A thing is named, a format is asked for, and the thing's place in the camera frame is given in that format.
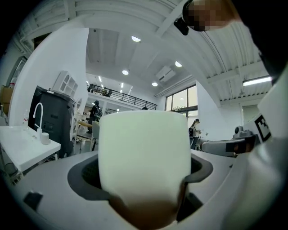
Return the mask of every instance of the window pane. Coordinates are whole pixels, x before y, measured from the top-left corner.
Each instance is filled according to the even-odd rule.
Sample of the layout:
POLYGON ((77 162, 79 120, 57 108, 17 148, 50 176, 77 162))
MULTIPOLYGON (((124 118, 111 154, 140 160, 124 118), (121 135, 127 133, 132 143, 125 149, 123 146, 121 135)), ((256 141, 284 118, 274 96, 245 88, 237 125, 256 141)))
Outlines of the window pane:
POLYGON ((172 96, 167 98, 166 111, 171 111, 172 96))
POLYGON ((198 105, 196 86, 188 89, 188 97, 189 97, 189 107, 198 105))
POLYGON ((184 91, 174 94, 172 110, 186 107, 187 107, 187 90, 185 89, 184 91))
POLYGON ((189 111, 188 112, 188 127, 190 128, 190 126, 193 124, 194 120, 198 118, 198 111, 189 111))

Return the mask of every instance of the fluorescent light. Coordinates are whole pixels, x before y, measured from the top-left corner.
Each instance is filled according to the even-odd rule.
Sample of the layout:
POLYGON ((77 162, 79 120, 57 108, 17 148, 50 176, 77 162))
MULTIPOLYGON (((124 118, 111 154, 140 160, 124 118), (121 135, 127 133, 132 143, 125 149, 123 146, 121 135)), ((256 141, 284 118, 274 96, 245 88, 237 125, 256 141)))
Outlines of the fluorescent light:
POLYGON ((123 73, 124 75, 128 75, 128 74, 129 74, 129 72, 128 72, 127 70, 123 70, 122 73, 123 73))
POLYGON ((177 66, 177 67, 182 67, 182 65, 179 63, 179 62, 175 62, 175 66, 177 66))
POLYGON ((136 37, 134 37, 134 36, 131 36, 131 38, 132 38, 132 40, 135 41, 135 42, 140 42, 140 41, 141 41, 141 39, 136 38, 136 37))
POLYGON ((271 81, 271 80, 272 80, 272 77, 267 77, 267 76, 254 78, 254 79, 243 81, 243 86, 258 84, 258 83, 267 82, 267 81, 271 81))

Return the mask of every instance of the white ceiling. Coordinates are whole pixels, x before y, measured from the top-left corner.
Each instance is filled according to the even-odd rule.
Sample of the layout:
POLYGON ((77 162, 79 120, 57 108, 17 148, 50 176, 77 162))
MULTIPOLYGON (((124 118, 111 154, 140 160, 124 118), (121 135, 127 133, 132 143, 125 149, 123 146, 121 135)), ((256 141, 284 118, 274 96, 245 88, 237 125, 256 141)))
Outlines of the white ceiling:
POLYGON ((241 22, 183 36, 173 25, 185 0, 48 0, 36 7, 18 30, 19 43, 31 52, 32 39, 83 19, 90 28, 86 71, 167 96, 200 82, 217 105, 260 98, 269 83, 243 88, 242 81, 267 75, 248 29, 241 22), (131 35, 141 38, 132 41, 131 35), (176 68, 178 60, 183 67, 176 68), (153 87, 156 74, 171 66, 176 75, 153 87), (124 76, 123 69, 130 74, 124 76))
POLYGON ((116 81, 116 80, 113 80, 110 78, 105 78, 103 76, 100 76, 100 78, 101 78, 101 82, 100 82, 98 75, 93 75, 93 74, 88 74, 88 73, 86 73, 86 78, 90 84, 94 84, 97 86, 103 85, 104 87, 106 87, 108 89, 113 89, 113 90, 116 90, 118 92, 120 92, 120 90, 122 90, 122 93, 126 93, 126 94, 129 93, 129 91, 132 87, 131 85, 124 83, 123 88, 121 88, 122 82, 116 81))

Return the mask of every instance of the white cup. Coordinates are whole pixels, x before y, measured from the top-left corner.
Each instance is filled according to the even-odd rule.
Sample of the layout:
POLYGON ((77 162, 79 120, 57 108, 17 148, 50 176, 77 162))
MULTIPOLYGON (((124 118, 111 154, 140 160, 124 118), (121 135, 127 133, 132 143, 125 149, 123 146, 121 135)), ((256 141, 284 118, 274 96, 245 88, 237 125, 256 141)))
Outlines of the white cup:
POLYGON ((166 111, 129 111, 100 120, 99 175, 111 206, 139 229, 176 219, 183 179, 191 172, 186 118, 166 111))
POLYGON ((50 139, 49 139, 49 134, 48 133, 42 133, 41 134, 41 143, 43 145, 48 145, 50 144, 50 139))

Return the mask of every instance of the air conditioner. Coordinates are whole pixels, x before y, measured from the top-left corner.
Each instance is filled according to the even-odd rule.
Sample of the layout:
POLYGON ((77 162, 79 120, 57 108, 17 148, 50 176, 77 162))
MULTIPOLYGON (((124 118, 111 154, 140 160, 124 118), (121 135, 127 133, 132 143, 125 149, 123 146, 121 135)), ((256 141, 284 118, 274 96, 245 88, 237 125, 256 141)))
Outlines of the air conditioner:
POLYGON ((175 76, 175 72, 168 66, 164 66, 157 74, 156 77, 159 81, 168 81, 171 77, 175 76))

